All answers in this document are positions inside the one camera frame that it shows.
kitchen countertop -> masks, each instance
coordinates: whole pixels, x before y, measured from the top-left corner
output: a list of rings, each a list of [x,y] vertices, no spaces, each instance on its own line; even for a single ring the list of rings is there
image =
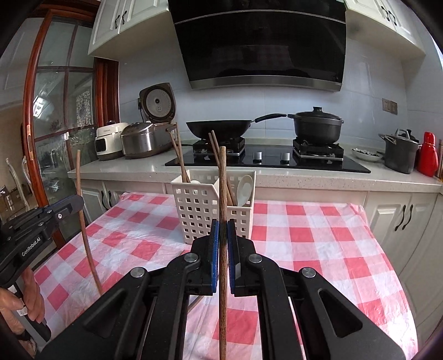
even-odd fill
[[[443,194],[443,183],[437,178],[427,177],[417,171],[406,175],[385,167],[382,162],[369,163],[357,160],[349,154],[347,147],[344,148],[347,156],[371,170],[371,173],[362,174],[355,172],[284,168],[245,169],[257,171],[257,187],[385,192],[440,192]],[[183,151],[187,152],[191,151],[191,149],[185,147]],[[121,157],[109,161],[94,161],[80,168],[81,176],[83,180],[169,183],[180,175],[180,167],[167,167],[164,166],[164,164],[175,157],[174,150],[170,150],[144,159],[125,159]],[[199,168],[203,167],[187,167],[187,169]],[[70,178],[75,178],[75,170],[70,171],[68,175]]]

gas stove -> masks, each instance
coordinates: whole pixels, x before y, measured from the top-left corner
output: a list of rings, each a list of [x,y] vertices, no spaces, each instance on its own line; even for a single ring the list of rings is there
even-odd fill
[[[294,140],[294,146],[245,145],[244,139],[240,139],[242,139],[243,146],[231,147],[230,155],[226,154],[228,166],[330,170],[367,174],[371,172],[345,156],[343,149],[337,144],[328,145],[328,148],[323,148],[323,153],[319,153],[318,151],[313,151],[313,148],[318,146],[299,144],[296,141],[297,139]],[[185,165],[217,166],[212,154],[212,148],[208,148],[205,141],[200,140],[197,143],[193,145],[193,150],[183,154]],[[179,166],[178,159],[175,158],[167,162],[165,166]]]

table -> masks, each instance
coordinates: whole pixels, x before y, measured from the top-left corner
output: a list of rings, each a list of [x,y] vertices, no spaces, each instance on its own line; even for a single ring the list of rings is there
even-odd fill
[[[172,195],[125,193],[87,228],[104,290],[135,266],[166,266],[188,251]],[[412,313],[397,275],[373,237],[362,206],[255,201],[256,250],[279,266],[311,266],[387,333],[406,354],[417,352]],[[98,299],[81,235],[35,274],[46,319],[57,336]],[[228,358],[261,359],[256,298],[228,299]],[[218,293],[189,313],[184,359],[218,359]]]

electrical outlet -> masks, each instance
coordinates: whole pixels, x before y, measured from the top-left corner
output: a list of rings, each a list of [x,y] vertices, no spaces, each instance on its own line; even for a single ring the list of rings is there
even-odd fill
[[[382,99],[383,111],[398,115],[398,104],[395,101]]]

black range hood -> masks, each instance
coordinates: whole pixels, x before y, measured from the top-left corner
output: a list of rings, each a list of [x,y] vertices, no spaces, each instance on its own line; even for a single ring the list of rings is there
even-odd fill
[[[169,0],[169,7],[193,89],[341,89],[346,51],[342,2]]]

